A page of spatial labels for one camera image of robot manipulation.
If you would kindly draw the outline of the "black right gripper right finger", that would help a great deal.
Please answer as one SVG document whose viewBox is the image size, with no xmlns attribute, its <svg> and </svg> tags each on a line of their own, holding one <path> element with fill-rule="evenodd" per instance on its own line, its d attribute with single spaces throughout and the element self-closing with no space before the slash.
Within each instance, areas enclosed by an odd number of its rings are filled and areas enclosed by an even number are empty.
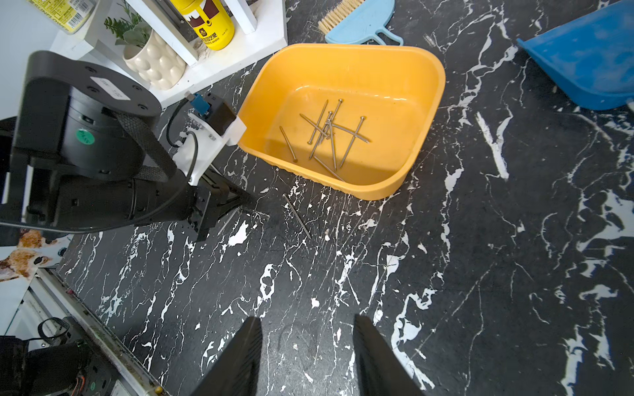
<svg viewBox="0 0 634 396">
<path fill-rule="evenodd" d="M 370 318 L 354 316 L 353 346 L 360 395 L 424 395 Z"/>
</svg>

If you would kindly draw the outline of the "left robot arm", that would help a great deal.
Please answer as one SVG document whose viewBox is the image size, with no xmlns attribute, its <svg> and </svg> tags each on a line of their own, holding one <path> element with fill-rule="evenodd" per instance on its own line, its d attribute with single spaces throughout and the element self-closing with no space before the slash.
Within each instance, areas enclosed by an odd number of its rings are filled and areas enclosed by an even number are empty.
<svg viewBox="0 0 634 396">
<path fill-rule="evenodd" d="M 244 122 L 219 97 L 187 93 L 194 126 L 162 145 L 161 107 L 99 64 L 30 55 L 19 112 L 1 123 L 1 222 L 90 234 L 184 221 L 198 241 L 249 194 L 212 167 Z"/>
</svg>

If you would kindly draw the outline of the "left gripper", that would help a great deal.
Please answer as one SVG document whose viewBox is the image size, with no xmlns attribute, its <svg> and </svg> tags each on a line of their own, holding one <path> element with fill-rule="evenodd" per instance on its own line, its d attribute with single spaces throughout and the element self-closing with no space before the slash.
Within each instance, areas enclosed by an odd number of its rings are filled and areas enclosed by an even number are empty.
<svg viewBox="0 0 634 396">
<path fill-rule="evenodd" d="M 154 223 L 181 221 L 203 242 L 219 220 L 249 202 L 250 195 L 209 168 L 196 186 L 178 171 L 169 181 L 132 178 L 98 181 L 63 178 L 51 229 L 88 234 Z"/>
</svg>

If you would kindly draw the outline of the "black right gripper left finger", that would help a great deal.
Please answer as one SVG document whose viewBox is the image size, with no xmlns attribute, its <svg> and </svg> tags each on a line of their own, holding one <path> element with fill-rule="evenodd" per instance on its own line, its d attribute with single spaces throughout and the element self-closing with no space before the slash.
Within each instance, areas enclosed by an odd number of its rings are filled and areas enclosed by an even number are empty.
<svg viewBox="0 0 634 396">
<path fill-rule="evenodd" d="M 246 318 L 192 395 L 256 395 L 262 344 L 261 319 Z"/>
</svg>

